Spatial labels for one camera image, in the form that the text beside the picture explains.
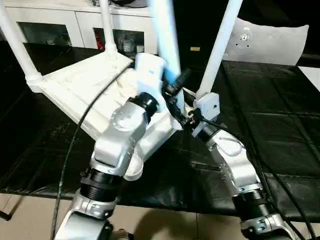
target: white metal pole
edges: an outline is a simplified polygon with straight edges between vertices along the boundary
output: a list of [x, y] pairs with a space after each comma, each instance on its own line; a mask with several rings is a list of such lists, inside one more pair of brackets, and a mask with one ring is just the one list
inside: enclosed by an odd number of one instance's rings
[[[153, 25], [157, 33], [160, 56], [166, 61], [165, 78], [172, 84], [181, 74], [173, 3], [172, 0], [149, 0], [149, 6], [151, 7]], [[176, 98], [176, 105], [184, 114], [185, 100], [182, 90], [177, 94]], [[176, 130], [182, 129], [181, 125], [174, 118], [172, 118], [171, 124]]]
[[43, 79], [42, 75], [37, 71], [24, 44], [16, 33], [14, 23], [6, 11], [3, 0], [0, 0], [0, 27], [24, 72], [26, 83], [33, 92], [41, 92], [39, 83]]
[[115, 44], [114, 32], [112, 29], [111, 15], [109, 12], [109, 0], [100, 0], [100, 8], [102, 15], [104, 39], [105, 39], [105, 50], [107, 52], [117, 52], [117, 46]]
[[214, 85], [220, 63], [224, 57], [229, 38], [235, 25], [239, 10], [243, 0], [229, 0], [224, 16], [216, 36], [213, 49], [206, 65], [200, 88], [196, 92], [199, 98], [205, 93], [209, 93]]

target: white cabinet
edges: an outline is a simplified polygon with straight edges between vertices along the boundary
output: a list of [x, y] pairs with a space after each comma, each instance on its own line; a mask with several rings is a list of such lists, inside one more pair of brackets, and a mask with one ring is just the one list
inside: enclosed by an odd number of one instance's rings
[[74, 11], [6, 7], [23, 42], [84, 47]]
[[[101, 9], [88, 0], [4, 0], [25, 43], [70, 45], [97, 49], [104, 45]], [[128, 57], [156, 54], [157, 37], [148, 7], [110, 6], [115, 44]]]
[[[97, 44], [97, 39], [104, 38], [101, 34], [103, 33], [101, 14], [76, 12], [76, 17], [84, 47], [98, 48], [100, 43]], [[157, 53], [157, 38], [151, 17], [111, 14], [111, 21], [114, 29], [114, 41], [120, 51], [136, 53], [144, 50], [145, 53]]]

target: white frame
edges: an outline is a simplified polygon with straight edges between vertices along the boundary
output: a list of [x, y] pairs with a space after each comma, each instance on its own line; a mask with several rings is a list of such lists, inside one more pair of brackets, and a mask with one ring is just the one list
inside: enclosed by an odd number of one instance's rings
[[[103, 28], [100, 13], [75, 12], [85, 48], [97, 49], [94, 28]], [[112, 28], [116, 30], [138, 31], [144, 34], [144, 52], [157, 54], [157, 37], [151, 17], [110, 14]]]
[[[14, 22], [60, 24], [65, 25], [72, 47], [84, 47], [79, 30], [78, 21], [74, 11], [6, 7], [9, 17]], [[22, 42], [27, 43], [19, 24], [14, 25]]]

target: black tabletop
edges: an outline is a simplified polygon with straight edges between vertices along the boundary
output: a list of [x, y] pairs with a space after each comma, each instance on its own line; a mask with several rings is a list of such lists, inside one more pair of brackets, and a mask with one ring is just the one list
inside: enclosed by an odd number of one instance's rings
[[[87, 48], [28, 44], [42, 74], [98, 54]], [[55, 198], [66, 151], [76, 129], [44, 95], [32, 93], [9, 46], [0, 42], [0, 192]], [[201, 71], [192, 72], [190, 89]], [[241, 137], [253, 162], [263, 158], [287, 183], [313, 222], [320, 222], [320, 93], [295, 66], [223, 62], [213, 92], [220, 121]], [[94, 141], [81, 131], [66, 169], [63, 198], [71, 199]], [[298, 211], [265, 170], [275, 203], [295, 221]], [[236, 215], [218, 165], [204, 144], [176, 132], [127, 182], [120, 204]]]

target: robotic arm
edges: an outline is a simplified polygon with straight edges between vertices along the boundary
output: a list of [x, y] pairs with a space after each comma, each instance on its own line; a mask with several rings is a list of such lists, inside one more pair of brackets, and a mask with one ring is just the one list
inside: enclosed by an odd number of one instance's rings
[[117, 195], [134, 148], [145, 134], [151, 117], [159, 109], [163, 110], [164, 102], [183, 129], [200, 138], [219, 164], [241, 219], [242, 234], [248, 239], [294, 239], [281, 216], [267, 201], [245, 146], [227, 131], [203, 121], [204, 117], [215, 119], [220, 113], [219, 96], [207, 93], [200, 99], [193, 99], [194, 110], [188, 117], [176, 106], [175, 95], [188, 76], [188, 71], [183, 72], [176, 83], [164, 83], [161, 88], [163, 98], [159, 94], [160, 89], [148, 85], [144, 78], [139, 83], [142, 91], [113, 113], [109, 126], [95, 143], [89, 168], [82, 176], [81, 187], [56, 234], [56, 240], [110, 238], [113, 227], [108, 218], [116, 207]]

